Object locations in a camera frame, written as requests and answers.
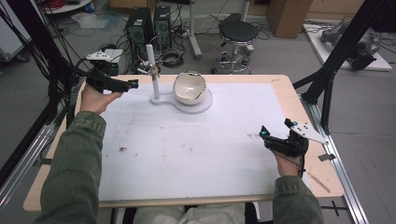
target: wooden table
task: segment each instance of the wooden table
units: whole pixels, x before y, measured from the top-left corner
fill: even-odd
[[[208,85],[210,83],[267,83],[271,84],[274,89],[277,101],[283,111],[283,116],[299,123],[310,123],[310,120],[304,111],[304,108],[296,94],[288,77],[282,75],[204,75]],[[151,83],[151,78],[146,76],[118,76],[122,80],[139,79],[140,84]],[[160,86],[165,83],[173,83],[176,76],[161,75],[159,78]],[[260,130],[261,124],[257,124],[257,131]],[[61,133],[65,130],[65,122],[60,127],[49,153],[48,159],[53,157],[53,153],[59,141]],[[318,156],[325,153],[321,144],[310,141],[310,147],[305,155],[305,176],[308,177],[313,193],[319,197],[340,197],[344,194],[343,187],[337,174],[335,173],[329,161],[321,161]],[[35,182],[26,197],[23,207],[27,211],[40,210],[40,191],[44,180],[50,170],[49,165],[43,164],[35,179]],[[231,203],[231,202],[257,202],[270,201],[273,195],[233,195],[219,197],[193,197],[193,198],[175,198],[175,199],[149,199],[149,200],[126,200],[126,201],[101,201],[100,207],[127,207],[127,206],[145,206],[145,205],[170,205],[170,204],[204,204],[204,203]]]

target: white base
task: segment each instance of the white base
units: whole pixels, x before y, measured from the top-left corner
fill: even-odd
[[[318,25],[304,25],[305,29],[319,29],[320,26]],[[314,46],[314,50],[317,53],[317,55],[320,58],[320,61],[322,63],[325,63],[326,60],[329,58],[330,53],[332,52],[332,44],[330,43],[322,43],[320,41],[322,32],[317,32],[317,33],[306,33],[308,36],[309,41],[311,44]],[[371,71],[390,71],[392,67],[378,54],[376,53],[373,55],[373,57],[376,58],[376,61],[373,61],[370,63],[366,68],[363,70],[371,70]],[[341,65],[341,68],[346,68],[346,69],[354,69],[352,66],[349,64],[349,62],[345,61],[343,65]]]
[[[197,105],[185,105],[176,98],[175,93],[172,91],[170,93],[160,93],[160,99],[158,100],[155,99],[155,95],[153,94],[150,100],[154,105],[173,105],[177,110],[186,114],[200,114],[205,112],[212,105],[212,92],[206,90],[202,97],[202,102]]]
[[[251,53],[254,51],[254,48],[251,45],[247,45],[246,48],[247,48],[247,53]]]

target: stool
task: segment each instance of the stool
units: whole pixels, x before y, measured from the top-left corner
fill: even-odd
[[[227,21],[219,28],[219,35],[224,44],[233,44],[233,51],[223,51],[211,69],[212,74],[220,69],[226,69],[230,74],[248,70],[251,74],[250,60],[248,56],[239,51],[239,47],[251,45],[259,36],[256,27],[245,21]]]

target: hand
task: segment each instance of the hand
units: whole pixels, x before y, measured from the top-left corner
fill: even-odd
[[[287,157],[285,154],[274,151],[273,154],[277,162],[277,171],[279,172],[280,176],[299,176],[300,157]]]
[[[81,93],[80,111],[91,111],[101,114],[106,111],[107,106],[115,99],[120,98],[122,92],[112,92],[110,94],[102,94],[89,84],[85,85]]]

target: equipment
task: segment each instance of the equipment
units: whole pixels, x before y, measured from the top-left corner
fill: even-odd
[[[264,140],[264,145],[271,151],[285,154],[287,157],[300,157],[300,177],[304,173],[304,156],[308,151],[308,139],[327,145],[328,142],[307,123],[298,125],[296,121],[285,119],[285,125],[290,128],[287,139],[271,136],[270,132],[262,125],[259,136]]]
[[[171,49],[171,9],[170,7],[155,7],[154,29],[157,36],[157,49]]]
[[[119,74],[118,59],[120,56],[121,53],[112,58],[102,51],[88,54],[86,59],[93,64],[93,68],[87,73],[87,83],[99,92],[103,92],[103,90],[124,92],[129,89],[137,89],[139,87],[137,79],[125,82],[111,78]]]
[[[323,43],[330,42],[334,47],[343,35],[344,31],[347,29],[348,25],[349,22],[341,21],[332,29],[323,31],[320,41]],[[354,69],[361,70],[376,60],[373,55],[378,51],[379,38],[371,35],[370,30],[367,30],[356,47],[352,52],[350,52],[346,61],[349,62]]]
[[[154,38],[149,7],[134,7],[125,30],[133,53],[137,53],[146,60],[146,45]]]

